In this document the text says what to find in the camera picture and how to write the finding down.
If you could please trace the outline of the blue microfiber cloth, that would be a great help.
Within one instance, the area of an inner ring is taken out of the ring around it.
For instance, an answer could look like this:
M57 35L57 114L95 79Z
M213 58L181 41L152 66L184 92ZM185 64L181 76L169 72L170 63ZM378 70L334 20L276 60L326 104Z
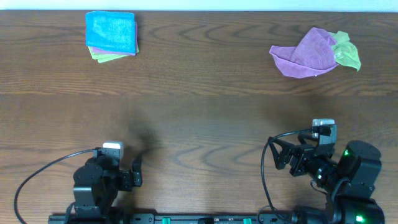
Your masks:
M135 15L93 11L85 15L86 45L110 52L136 53Z

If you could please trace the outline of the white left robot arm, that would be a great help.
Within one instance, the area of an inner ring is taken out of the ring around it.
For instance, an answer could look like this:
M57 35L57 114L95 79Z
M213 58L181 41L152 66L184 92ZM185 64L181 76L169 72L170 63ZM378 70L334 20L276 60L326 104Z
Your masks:
M120 169L121 150L97 147L93 157L73 175L75 201L65 212L65 223L117 223L123 219L112 208L118 192L130 192L142 185L142 158L133 160L129 170Z

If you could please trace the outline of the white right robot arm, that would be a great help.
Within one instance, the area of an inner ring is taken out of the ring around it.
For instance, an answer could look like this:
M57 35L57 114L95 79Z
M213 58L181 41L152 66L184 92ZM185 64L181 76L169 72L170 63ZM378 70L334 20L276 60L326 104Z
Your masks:
M298 144L285 134L268 138L275 168L290 166L294 177L309 175L311 186L326 197L323 210L298 206L290 214L269 208L284 223L384 223L382 208L372 199L382 169L381 152L364 141L350 141L338 162L335 153L337 126L332 119L315 119L311 128L294 131Z

